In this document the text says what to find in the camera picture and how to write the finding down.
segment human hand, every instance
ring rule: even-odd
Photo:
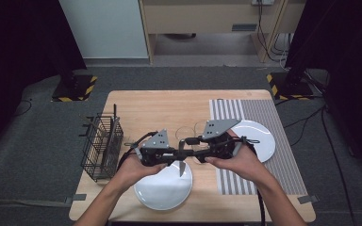
[[[112,181],[117,181],[121,185],[121,190],[126,191],[137,181],[145,176],[154,175],[163,170],[167,164],[159,164],[152,167],[145,167],[141,164],[137,155],[131,153],[123,162],[122,166],[114,175]]]
[[[237,137],[234,131],[228,130],[227,132],[231,137]],[[246,145],[241,145],[237,155],[230,159],[207,157],[205,161],[219,169],[231,170],[240,177],[253,182],[259,181],[264,174],[269,173]]]

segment black curtain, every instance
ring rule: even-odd
[[[0,133],[23,89],[86,69],[58,0],[0,0]]]
[[[286,66],[329,72],[330,112],[362,156],[362,1],[307,0]]]

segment forearm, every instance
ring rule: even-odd
[[[113,178],[93,200],[75,225],[105,225],[124,190]]]
[[[269,173],[256,184],[276,226],[306,225],[277,180]]]

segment wooden table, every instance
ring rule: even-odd
[[[177,147],[175,131],[195,122],[210,119],[209,100],[244,99],[270,100],[266,90],[122,90],[112,91],[107,97],[104,113],[111,114],[113,104],[121,118],[123,142],[132,142],[147,132],[168,130],[169,142]],[[122,153],[128,147],[122,146]],[[141,204],[131,187],[120,198],[109,220],[156,222],[249,222],[260,221],[256,195],[220,195],[216,170],[209,164],[197,164],[188,158],[193,175],[193,186],[188,198],[178,207],[156,211]],[[70,218],[78,219],[107,183],[95,183],[84,171],[76,194],[87,194],[84,201],[74,201]],[[313,221],[315,213],[310,202],[300,204],[296,195],[288,196],[305,221]]]

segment white plate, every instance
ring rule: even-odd
[[[275,152],[275,140],[272,133],[264,125],[255,121],[241,121],[231,128],[238,137],[259,140],[255,144],[257,157],[261,162],[269,160]]]
[[[134,185],[140,202],[151,209],[169,210],[181,204],[192,189],[192,172],[186,163],[180,177],[179,163],[175,161],[156,175],[147,176]]]

